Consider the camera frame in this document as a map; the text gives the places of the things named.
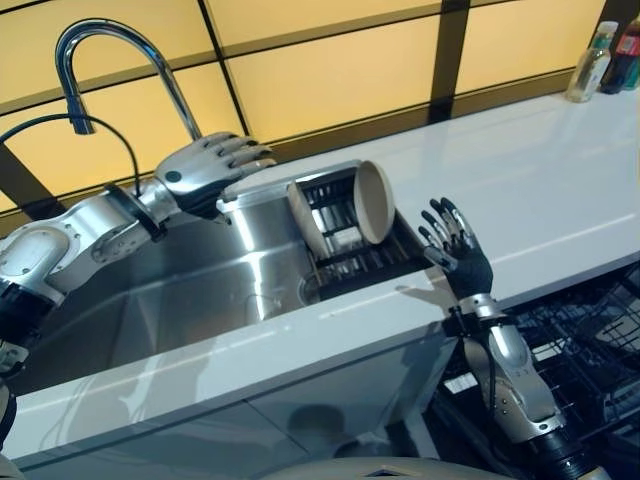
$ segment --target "bottle cap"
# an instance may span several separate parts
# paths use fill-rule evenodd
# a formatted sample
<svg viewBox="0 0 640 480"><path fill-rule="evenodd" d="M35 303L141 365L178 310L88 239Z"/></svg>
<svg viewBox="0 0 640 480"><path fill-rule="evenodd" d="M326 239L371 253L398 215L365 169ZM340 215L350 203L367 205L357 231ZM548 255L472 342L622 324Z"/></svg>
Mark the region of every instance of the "bottle cap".
<svg viewBox="0 0 640 480"><path fill-rule="evenodd" d="M618 22L600 22L598 25L598 33L616 33Z"/></svg>

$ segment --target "faucet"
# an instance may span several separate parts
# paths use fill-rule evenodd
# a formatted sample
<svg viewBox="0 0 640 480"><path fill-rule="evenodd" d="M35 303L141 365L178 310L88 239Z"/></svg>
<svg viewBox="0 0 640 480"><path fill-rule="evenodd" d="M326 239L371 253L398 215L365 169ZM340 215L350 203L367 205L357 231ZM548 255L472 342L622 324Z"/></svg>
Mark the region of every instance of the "faucet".
<svg viewBox="0 0 640 480"><path fill-rule="evenodd" d="M113 35L126 40L146 55L162 78L164 86L169 92L173 104L178 110L182 123L189 131L192 140L202 137L193 114L187 105L182 91L176 82L167 60L160 51L143 35L134 29L106 18L87 18L80 20L66 28L56 44L56 70L67 99L67 110L70 114L87 115L87 109L82 102L78 81L73 74L72 59L76 46L85 38L92 35ZM95 133L93 125L86 118L71 118L71 124L76 133L89 135Z"/></svg>

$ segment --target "plastic bottle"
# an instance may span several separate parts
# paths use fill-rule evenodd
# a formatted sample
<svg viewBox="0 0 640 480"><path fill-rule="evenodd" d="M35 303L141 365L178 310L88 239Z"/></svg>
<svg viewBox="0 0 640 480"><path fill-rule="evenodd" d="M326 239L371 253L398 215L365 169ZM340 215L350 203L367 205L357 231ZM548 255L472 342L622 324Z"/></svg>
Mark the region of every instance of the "plastic bottle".
<svg viewBox="0 0 640 480"><path fill-rule="evenodd" d="M602 80L600 91L619 93L631 74L634 62L640 56L640 16L631 22L618 42L611 66Z"/></svg>
<svg viewBox="0 0 640 480"><path fill-rule="evenodd" d="M633 65L631 65L631 70L627 75L627 79L622 86L623 90L635 90L638 88L638 83L640 83L638 82L638 80L640 80L640 72L638 72L638 70L640 70L640 65L638 65L638 57L636 57Z"/></svg>
<svg viewBox="0 0 640 480"><path fill-rule="evenodd" d="M589 48L582 54L569 81L565 96L572 102L587 102L611 61L609 45L616 33L618 22L601 22Z"/></svg>

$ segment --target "white countertop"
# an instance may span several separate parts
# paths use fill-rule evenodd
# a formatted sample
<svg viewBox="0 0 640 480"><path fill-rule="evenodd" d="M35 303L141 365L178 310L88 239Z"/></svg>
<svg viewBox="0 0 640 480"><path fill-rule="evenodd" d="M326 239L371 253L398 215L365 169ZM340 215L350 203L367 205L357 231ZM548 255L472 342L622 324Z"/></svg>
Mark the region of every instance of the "white countertop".
<svg viewBox="0 0 640 480"><path fill-rule="evenodd" d="M637 92L586 104L552 95L278 166L236 188L373 160L414 228L431 197L464 211L494 267L494 296L513 304L640 258L638 142ZM120 427L157 427L159 415L176 420L190 405L222 406L419 338L449 302L429 277L406 275L25 395L3 453L20 458L110 431L113 440L126 434ZM80 411L95 414L74 422Z"/></svg>

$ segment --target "white cabinet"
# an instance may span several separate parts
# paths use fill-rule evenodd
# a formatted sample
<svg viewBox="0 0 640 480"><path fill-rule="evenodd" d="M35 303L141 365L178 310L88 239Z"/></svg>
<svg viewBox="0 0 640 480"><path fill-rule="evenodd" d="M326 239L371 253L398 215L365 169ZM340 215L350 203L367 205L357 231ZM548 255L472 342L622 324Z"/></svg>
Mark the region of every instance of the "white cabinet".
<svg viewBox="0 0 640 480"><path fill-rule="evenodd" d="M132 425L125 440L105 434L63 447L50 459L45 452L38 463L18 464L30 480L260 476L318 453L331 455L416 404L426 406L453 345L435 333L220 410L198 415L194 405L190 420L181 423L165 420L139 434Z"/></svg>
<svg viewBox="0 0 640 480"><path fill-rule="evenodd" d="M310 453L426 407L454 343L442 334L366 357L248 402Z"/></svg>
<svg viewBox="0 0 640 480"><path fill-rule="evenodd" d="M290 464L304 450L246 403L40 468L29 480L236 480Z"/></svg>

